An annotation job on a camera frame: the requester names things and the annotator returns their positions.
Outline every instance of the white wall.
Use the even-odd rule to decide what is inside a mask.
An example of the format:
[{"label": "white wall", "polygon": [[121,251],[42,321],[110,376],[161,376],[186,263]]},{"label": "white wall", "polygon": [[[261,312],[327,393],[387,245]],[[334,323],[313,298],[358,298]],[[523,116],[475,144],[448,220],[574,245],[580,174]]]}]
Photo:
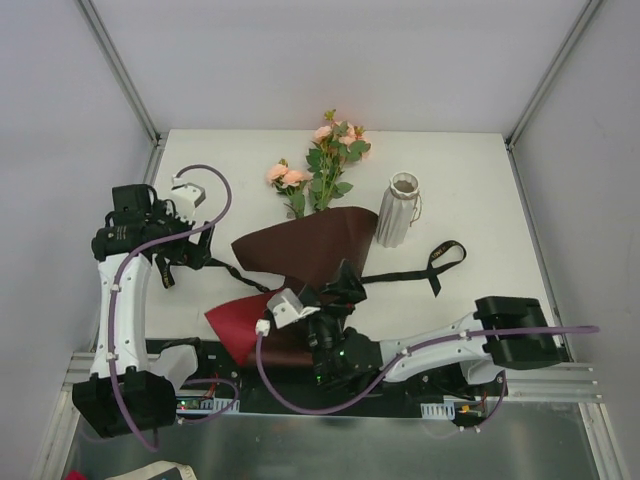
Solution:
[{"label": "white wall", "polygon": [[609,0],[516,148],[564,323],[599,366],[632,478],[640,364],[640,2]]},{"label": "white wall", "polygon": [[1,2],[0,65],[0,477],[21,480],[91,335],[91,237],[150,146],[74,2]]},{"label": "white wall", "polygon": [[158,128],[513,128],[585,0],[97,0]]}]

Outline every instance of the brown fabric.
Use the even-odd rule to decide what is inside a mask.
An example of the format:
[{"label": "brown fabric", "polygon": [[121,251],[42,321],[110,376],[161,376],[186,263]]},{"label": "brown fabric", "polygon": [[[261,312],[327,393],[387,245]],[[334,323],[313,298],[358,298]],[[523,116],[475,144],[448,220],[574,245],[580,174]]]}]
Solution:
[{"label": "brown fabric", "polygon": [[[343,259],[362,274],[377,221],[364,208],[331,208],[250,233],[231,247],[247,271],[284,275],[284,286],[296,292],[305,283],[320,288],[334,279]],[[304,321],[272,330],[263,342],[265,365],[312,365],[306,335]],[[253,363],[251,353],[247,364]]]}]

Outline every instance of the tabletop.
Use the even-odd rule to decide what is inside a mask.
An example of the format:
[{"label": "tabletop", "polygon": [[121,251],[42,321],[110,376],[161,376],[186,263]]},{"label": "tabletop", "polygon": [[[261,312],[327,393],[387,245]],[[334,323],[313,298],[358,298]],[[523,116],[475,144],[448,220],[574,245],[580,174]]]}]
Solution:
[{"label": "tabletop", "polygon": [[[283,197],[265,180],[281,158],[291,168],[306,168],[311,131],[172,130],[159,165],[155,188],[166,198],[171,178],[181,168],[206,163],[220,170],[233,190],[227,216],[216,226],[212,255],[239,267],[231,243],[256,230],[287,221]],[[475,309],[476,299],[498,295],[540,300],[550,325],[549,300],[536,259],[515,179],[499,134],[368,132],[368,159],[343,174],[354,185],[331,206],[360,206],[378,212],[389,178],[399,171],[420,181],[423,211],[404,243],[384,248],[375,239],[364,275],[424,268],[429,253],[457,240],[468,256],[438,278],[434,297],[427,280],[367,285],[368,299],[347,325],[374,340],[400,338],[443,327]],[[206,189],[197,225],[211,219],[225,202],[224,188],[210,172],[190,171],[184,178]],[[243,272],[270,288],[278,275]],[[221,268],[192,271],[174,267],[176,285],[165,290],[157,272],[149,280],[146,337],[199,336],[216,340],[204,313],[230,300],[257,294]]]}]

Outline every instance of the vase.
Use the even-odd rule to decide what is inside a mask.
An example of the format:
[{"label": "vase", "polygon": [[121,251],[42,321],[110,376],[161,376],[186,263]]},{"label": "vase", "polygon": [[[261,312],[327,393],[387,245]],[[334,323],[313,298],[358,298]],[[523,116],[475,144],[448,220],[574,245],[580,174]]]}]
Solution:
[{"label": "vase", "polygon": [[414,175],[400,172],[391,177],[378,216],[378,243],[394,248],[404,241],[417,212],[419,198],[418,179]]}]

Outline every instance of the white vase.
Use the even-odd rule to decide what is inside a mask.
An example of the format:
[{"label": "white vase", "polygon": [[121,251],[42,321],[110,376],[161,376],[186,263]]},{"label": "white vase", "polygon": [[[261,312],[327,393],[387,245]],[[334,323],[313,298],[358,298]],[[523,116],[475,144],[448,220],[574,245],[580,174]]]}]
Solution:
[{"label": "white vase", "polygon": [[376,239],[385,247],[397,247],[404,241],[416,213],[420,190],[418,179],[407,172],[396,173],[384,192]]}]

